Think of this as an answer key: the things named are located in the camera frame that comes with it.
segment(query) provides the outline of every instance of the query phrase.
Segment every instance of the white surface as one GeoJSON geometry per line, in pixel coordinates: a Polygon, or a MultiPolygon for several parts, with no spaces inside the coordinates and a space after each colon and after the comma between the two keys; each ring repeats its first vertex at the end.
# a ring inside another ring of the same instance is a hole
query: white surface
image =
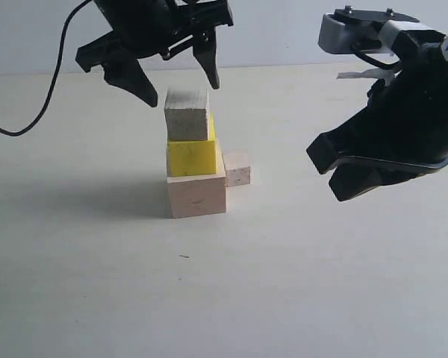
{"type": "MultiPolygon", "coordinates": [[[[217,132],[254,183],[177,221],[162,108],[62,76],[0,136],[0,358],[448,357],[448,169],[342,204],[305,154],[364,105],[372,80],[335,80],[363,69],[223,70],[217,132]]],[[[151,77],[162,99],[204,76],[151,77]]],[[[0,77],[0,122],[48,84],[0,77]]]]}
{"type": "MultiPolygon", "coordinates": [[[[56,63],[58,40],[68,13],[81,0],[0,0],[0,74],[49,73],[56,63]]],[[[341,62],[349,56],[324,53],[317,45],[324,13],[342,8],[341,0],[229,0],[233,28],[218,29],[221,67],[341,62]]],[[[423,23],[448,33],[448,0],[353,0],[354,8],[386,10],[416,16],[423,23]]],[[[69,28],[63,70],[80,72],[76,50],[109,31],[94,4],[76,16],[69,28]]],[[[143,61],[146,69],[197,68],[192,51],[163,62],[143,61]]]]}

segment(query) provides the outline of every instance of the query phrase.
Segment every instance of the wooden block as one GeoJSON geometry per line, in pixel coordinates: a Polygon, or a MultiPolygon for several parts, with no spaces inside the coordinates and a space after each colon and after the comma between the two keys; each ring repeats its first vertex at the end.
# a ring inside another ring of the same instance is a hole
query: wooden block
{"type": "Polygon", "coordinates": [[[207,89],[170,89],[164,105],[168,140],[209,140],[209,107],[207,89]]]}
{"type": "Polygon", "coordinates": [[[211,138],[188,142],[168,141],[171,176],[212,175],[217,173],[217,144],[214,119],[211,117],[211,138]]]}
{"type": "Polygon", "coordinates": [[[214,175],[177,178],[168,175],[167,187],[173,218],[226,212],[225,168],[219,143],[217,158],[218,170],[214,175]]]}
{"type": "Polygon", "coordinates": [[[223,158],[227,187],[251,183],[251,164],[247,154],[233,152],[224,154],[223,158]]]}

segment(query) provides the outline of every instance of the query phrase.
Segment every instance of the yellow block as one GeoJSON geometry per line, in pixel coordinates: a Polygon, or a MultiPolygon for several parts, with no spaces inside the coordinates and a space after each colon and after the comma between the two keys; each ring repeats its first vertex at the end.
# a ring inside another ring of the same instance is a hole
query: yellow block
{"type": "Polygon", "coordinates": [[[209,121],[209,140],[168,141],[169,169],[172,177],[217,173],[217,146],[214,118],[209,121]]]}

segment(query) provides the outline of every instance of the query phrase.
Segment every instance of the white wall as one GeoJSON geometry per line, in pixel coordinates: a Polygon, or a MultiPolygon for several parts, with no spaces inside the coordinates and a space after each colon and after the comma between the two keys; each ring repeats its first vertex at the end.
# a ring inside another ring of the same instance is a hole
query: white wall
{"type": "MultiPolygon", "coordinates": [[[[55,65],[62,24],[81,0],[0,0],[0,74],[50,72],[55,65]]],[[[219,29],[219,65],[261,66],[347,60],[330,56],[317,46],[321,17],[345,3],[336,0],[230,0],[235,26],[219,29]]],[[[418,17],[439,31],[448,32],[448,0],[399,0],[398,4],[354,0],[355,8],[397,11],[418,17]]],[[[73,21],[66,43],[63,70],[80,71],[76,49],[109,29],[94,4],[73,21]]],[[[191,53],[164,63],[159,57],[144,60],[148,69],[192,68],[191,53]]]]}

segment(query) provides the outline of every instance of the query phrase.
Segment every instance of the light wooden block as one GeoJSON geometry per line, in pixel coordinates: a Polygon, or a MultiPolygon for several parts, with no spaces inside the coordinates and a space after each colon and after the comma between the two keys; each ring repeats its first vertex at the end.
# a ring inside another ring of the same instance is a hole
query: light wooden block
{"type": "Polygon", "coordinates": [[[209,140],[209,107],[207,89],[170,89],[164,105],[168,140],[209,140]]]}
{"type": "Polygon", "coordinates": [[[217,143],[217,158],[218,170],[214,175],[177,178],[168,175],[167,187],[173,218],[181,219],[226,212],[225,168],[219,143],[217,143]]]}
{"type": "Polygon", "coordinates": [[[211,117],[211,138],[187,142],[168,141],[171,176],[212,175],[217,173],[217,144],[214,119],[211,117]]]}
{"type": "Polygon", "coordinates": [[[227,187],[251,183],[251,164],[246,153],[226,153],[223,156],[227,187]]]}

